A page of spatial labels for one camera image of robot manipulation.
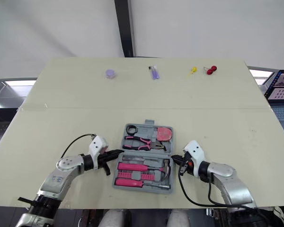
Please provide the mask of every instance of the toolbox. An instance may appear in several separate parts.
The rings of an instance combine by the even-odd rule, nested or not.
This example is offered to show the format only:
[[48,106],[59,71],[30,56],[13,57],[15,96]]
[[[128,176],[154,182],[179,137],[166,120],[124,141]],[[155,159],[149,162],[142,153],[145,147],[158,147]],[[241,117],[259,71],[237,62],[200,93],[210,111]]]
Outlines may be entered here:
[[172,127],[127,124],[122,139],[124,153],[117,159],[113,187],[141,192],[172,193],[174,148]]

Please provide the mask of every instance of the table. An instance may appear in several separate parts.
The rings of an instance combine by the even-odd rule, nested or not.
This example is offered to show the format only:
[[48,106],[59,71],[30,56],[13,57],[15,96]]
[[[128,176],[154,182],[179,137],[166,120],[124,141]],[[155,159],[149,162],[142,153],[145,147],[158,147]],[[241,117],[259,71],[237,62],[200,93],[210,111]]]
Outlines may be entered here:
[[[160,79],[152,80],[148,66]],[[206,75],[203,66],[218,70]],[[196,66],[198,71],[187,76]],[[114,69],[115,79],[105,78]],[[124,126],[154,119],[174,128],[174,154],[197,140],[208,161],[237,169],[258,206],[284,205],[284,131],[245,63],[223,59],[58,58],[48,63],[0,142],[0,205],[27,206],[68,144],[97,133],[120,148]],[[89,138],[67,155],[87,153]],[[115,161],[109,163],[112,173]],[[61,208],[197,208],[176,178],[170,195],[112,188],[103,169],[77,177]],[[185,175],[188,195],[207,203],[207,184]],[[213,196],[222,201],[217,189]]]

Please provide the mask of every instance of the floor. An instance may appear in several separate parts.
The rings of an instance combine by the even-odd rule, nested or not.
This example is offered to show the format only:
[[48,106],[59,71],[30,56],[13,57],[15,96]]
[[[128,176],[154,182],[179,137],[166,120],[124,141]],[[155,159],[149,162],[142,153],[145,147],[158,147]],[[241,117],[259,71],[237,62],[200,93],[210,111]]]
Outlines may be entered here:
[[[25,208],[0,207],[0,227],[14,227]],[[55,217],[55,227],[77,227],[83,210],[59,209]],[[130,210],[131,227],[165,227],[169,209]],[[205,209],[187,210],[191,227],[214,227],[213,218],[206,216]]]

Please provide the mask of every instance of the purple bottle cap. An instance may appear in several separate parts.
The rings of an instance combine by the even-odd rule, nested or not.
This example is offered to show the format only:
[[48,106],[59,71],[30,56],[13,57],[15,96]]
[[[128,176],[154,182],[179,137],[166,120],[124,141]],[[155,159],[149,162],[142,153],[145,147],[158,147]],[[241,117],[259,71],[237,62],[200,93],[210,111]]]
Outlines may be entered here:
[[109,79],[112,79],[112,78],[115,77],[115,71],[113,71],[113,70],[106,70],[105,74],[106,74],[106,77],[109,78]]

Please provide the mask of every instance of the monitor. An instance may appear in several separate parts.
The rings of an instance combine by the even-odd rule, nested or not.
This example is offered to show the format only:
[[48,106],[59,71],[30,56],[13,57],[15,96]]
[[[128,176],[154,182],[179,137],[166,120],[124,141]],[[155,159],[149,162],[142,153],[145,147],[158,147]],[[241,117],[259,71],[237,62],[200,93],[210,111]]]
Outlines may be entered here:
[[284,105],[284,70],[280,70],[264,94],[270,104]]

